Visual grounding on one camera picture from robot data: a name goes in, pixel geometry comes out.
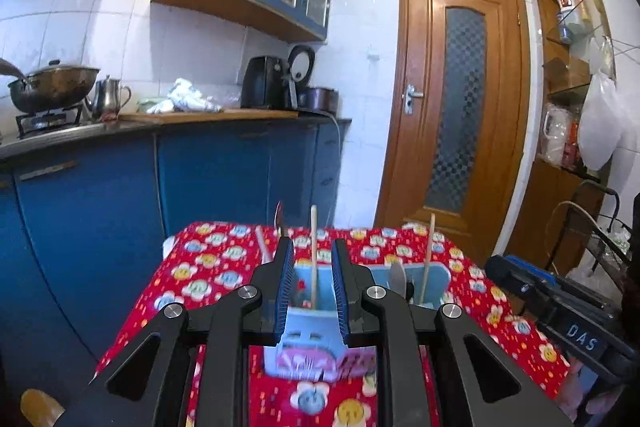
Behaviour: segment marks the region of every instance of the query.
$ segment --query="pot lid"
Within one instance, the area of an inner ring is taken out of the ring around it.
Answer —
[[[60,64],[60,60],[50,60],[49,65],[39,70],[31,71],[27,76],[35,76],[40,73],[48,73],[49,71],[70,71],[70,70],[90,70],[100,71],[98,68],[89,68],[87,66],[80,66],[78,64]]]
[[[291,78],[302,87],[309,83],[314,68],[316,52],[309,46],[299,44],[294,46],[289,54],[289,70]]]

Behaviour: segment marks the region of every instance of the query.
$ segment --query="cabinet handle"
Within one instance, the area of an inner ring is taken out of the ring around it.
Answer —
[[[259,138],[260,136],[267,136],[269,133],[267,131],[265,132],[246,132],[244,134],[240,135],[240,138],[245,140],[248,138]]]
[[[32,178],[39,178],[40,176],[46,176],[47,174],[53,174],[54,172],[60,172],[65,169],[70,169],[76,167],[78,162],[76,160],[71,160],[68,162],[60,163],[58,165],[52,165],[50,167],[45,167],[44,169],[38,169],[36,171],[25,172],[25,174],[20,174],[18,179],[21,182],[25,182],[27,180],[31,180]]]

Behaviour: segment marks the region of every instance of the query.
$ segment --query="cutting board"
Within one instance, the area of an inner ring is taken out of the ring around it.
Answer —
[[[165,114],[147,114],[145,112],[121,113],[119,120],[154,124],[194,123],[222,120],[272,120],[276,118],[297,118],[296,111],[277,111],[271,109],[225,109],[222,112],[170,112]]]

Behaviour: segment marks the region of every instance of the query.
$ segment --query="cooking pot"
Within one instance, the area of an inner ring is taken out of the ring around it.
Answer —
[[[0,74],[16,76],[8,84],[11,101],[22,112],[35,114],[66,108],[81,102],[94,87],[97,68],[60,64],[52,60],[49,66],[24,75],[18,68],[0,58]]]

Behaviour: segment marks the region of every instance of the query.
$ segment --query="blue plastic container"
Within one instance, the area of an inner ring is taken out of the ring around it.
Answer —
[[[388,266],[369,266],[376,284],[388,288]],[[422,286],[423,264],[405,264],[407,279],[414,282],[416,298]],[[299,281],[305,289],[298,290]],[[423,306],[437,309],[442,304],[451,275],[442,263],[431,263]],[[376,370],[376,348],[350,349],[344,345],[338,325],[331,266],[318,267],[318,303],[315,310],[301,308],[310,299],[311,267],[296,266],[293,306],[280,343],[264,348],[264,370],[272,377],[290,380],[336,381],[363,377]]]

